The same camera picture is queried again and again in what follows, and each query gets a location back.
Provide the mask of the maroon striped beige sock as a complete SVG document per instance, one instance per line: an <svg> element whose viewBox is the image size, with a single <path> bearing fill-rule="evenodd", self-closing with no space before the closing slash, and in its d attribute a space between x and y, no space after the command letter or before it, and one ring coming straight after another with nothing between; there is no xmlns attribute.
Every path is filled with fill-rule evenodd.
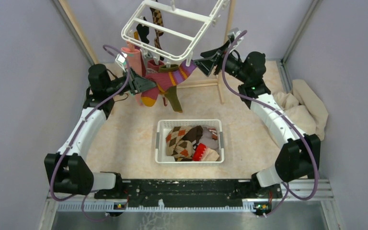
<svg viewBox="0 0 368 230"><path fill-rule="evenodd" d="M155 60L151 59L147 62L147 74L153 74L153 73L159 73L160 67L164 66L165 63L161 60L158 61L158 63L155 62Z"/></svg>

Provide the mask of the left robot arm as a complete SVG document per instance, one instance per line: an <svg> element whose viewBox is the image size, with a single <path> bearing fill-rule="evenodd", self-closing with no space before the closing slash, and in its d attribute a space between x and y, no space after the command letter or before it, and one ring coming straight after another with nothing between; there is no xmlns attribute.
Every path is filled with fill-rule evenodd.
<svg viewBox="0 0 368 230"><path fill-rule="evenodd" d="M93 140L113 109L114 97L126 92L144 92L154 88L156 84L145 78L145 68L127 67L122 77L113 80L110 74L104 64L89 67L90 85L80 119L59 150L47 154L44 159L50 194L57 201L61 199L56 193L72 197L105 190L112 198L119 198L125 191L120 174L93 173L85 159Z"/></svg>

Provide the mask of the white plastic sock hanger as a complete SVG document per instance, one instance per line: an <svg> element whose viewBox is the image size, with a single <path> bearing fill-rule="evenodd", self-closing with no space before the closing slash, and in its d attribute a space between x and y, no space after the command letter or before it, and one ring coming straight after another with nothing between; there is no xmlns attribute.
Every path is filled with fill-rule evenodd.
<svg viewBox="0 0 368 230"><path fill-rule="evenodd" d="M144 0L121 31L127 42L171 63L199 57L202 48L222 42L228 0ZM149 44L136 26L149 27Z"/></svg>

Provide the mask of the white plastic basket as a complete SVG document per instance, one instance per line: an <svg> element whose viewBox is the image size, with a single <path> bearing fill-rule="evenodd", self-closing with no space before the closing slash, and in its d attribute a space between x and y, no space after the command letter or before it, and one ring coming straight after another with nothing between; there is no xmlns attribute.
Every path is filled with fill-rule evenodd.
<svg viewBox="0 0 368 230"><path fill-rule="evenodd" d="M155 161L173 166L216 166L225 160L222 123L218 119L160 120Z"/></svg>

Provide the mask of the purple maroon striped sock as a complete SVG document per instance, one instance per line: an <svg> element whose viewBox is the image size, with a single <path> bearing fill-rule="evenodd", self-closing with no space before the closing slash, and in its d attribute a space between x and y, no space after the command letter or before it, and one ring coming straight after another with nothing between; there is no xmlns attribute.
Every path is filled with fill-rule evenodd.
<svg viewBox="0 0 368 230"><path fill-rule="evenodd" d="M194 62L191 62L189 66L186 65L186 62L183 62L178 66L179 68L176 71L146 74L145 78L155 82L157 87L141 94L140 99L145 106L152 107L159 95L163 96L170 87L177 87L183 83L196 69Z"/></svg>

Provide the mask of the olive green striped sock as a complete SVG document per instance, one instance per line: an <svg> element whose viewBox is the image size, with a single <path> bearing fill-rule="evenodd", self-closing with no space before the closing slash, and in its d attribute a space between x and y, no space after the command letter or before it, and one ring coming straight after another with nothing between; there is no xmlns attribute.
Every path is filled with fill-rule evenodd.
<svg viewBox="0 0 368 230"><path fill-rule="evenodd" d="M178 68L179 68L179 66L177 64L171 64L169 66L163 65L159 68L159 72L160 73L172 72L172 71L178 70ZM180 103L180 101L178 99L178 96L177 96L177 87L176 86L170 87L163 96L169 101L172 109L175 112L178 112L178 113L183 112L181 103Z"/></svg>

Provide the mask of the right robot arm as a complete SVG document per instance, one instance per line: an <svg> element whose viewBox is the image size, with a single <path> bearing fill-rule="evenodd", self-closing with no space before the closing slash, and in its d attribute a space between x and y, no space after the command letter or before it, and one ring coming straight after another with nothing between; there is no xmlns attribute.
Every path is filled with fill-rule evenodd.
<svg viewBox="0 0 368 230"><path fill-rule="evenodd" d="M269 132L280 145L280 153L272 166L251 176L251 193L255 197L264 197L270 186L288 183L303 176L313 176L312 198L319 185L319 163L321 141L317 135L309 135L300 129L277 105L274 96L266 86L263 75L266 72L265 54L253 51L241 59L235 46L241 36L231 37L223 46L201 53L194 60L195 65L205 74L212 71L233 76L241 82L235 91L247 107L260 117Z"/></svg>

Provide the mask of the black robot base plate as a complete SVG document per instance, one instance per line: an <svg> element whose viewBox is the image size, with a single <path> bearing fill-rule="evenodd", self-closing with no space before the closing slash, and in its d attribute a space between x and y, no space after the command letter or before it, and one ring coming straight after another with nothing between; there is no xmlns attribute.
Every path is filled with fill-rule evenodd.
<svg viewBox="0 0 368 230"><path fill-rule="evenodd" d="M271 202L282 199L279 184L258 187L249 179L130 179L94 194L96 199L120 199L121 211L250 211L269 213Z"/></svg>

